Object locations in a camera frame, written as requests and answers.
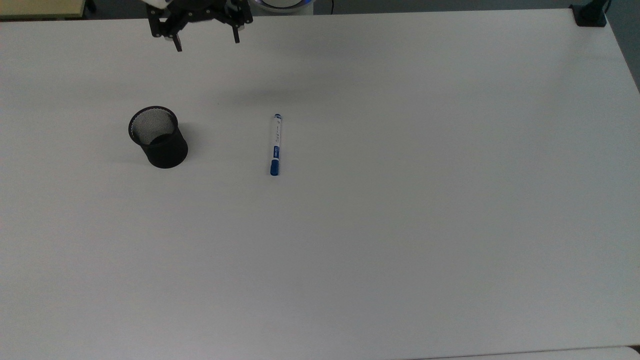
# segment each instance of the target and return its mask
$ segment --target mesh cup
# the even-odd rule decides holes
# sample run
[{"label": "mesh cup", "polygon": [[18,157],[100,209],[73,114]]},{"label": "mesh cup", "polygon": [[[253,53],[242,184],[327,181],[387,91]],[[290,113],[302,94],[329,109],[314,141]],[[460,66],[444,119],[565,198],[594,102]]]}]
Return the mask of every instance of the mesh cup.
[{"label": "mesh cup", "polygon": [[177,166],[189,151],[178,128],[178,118],[162,106],[150,106],[133,115],[129,123],[129,136],[155,167]]}]

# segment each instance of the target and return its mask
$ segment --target white table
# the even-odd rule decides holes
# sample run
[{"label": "white table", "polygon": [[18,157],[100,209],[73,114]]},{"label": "white table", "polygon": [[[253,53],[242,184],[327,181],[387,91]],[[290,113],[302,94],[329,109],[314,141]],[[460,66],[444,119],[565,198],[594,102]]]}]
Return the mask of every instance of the white table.
[{"label": "white table", "polygon": [[526,352],[472,357],[448,357],[452,360],[640,360],[640,354],[628,347],[591,348]]},{"label": "white table", "polygon": [[[0,28],[0,358],[640,343],[640,95],[570,10]],[[150,105],[189,156],[148,164]],[[281,175],[269,125],[284,116]]]}]

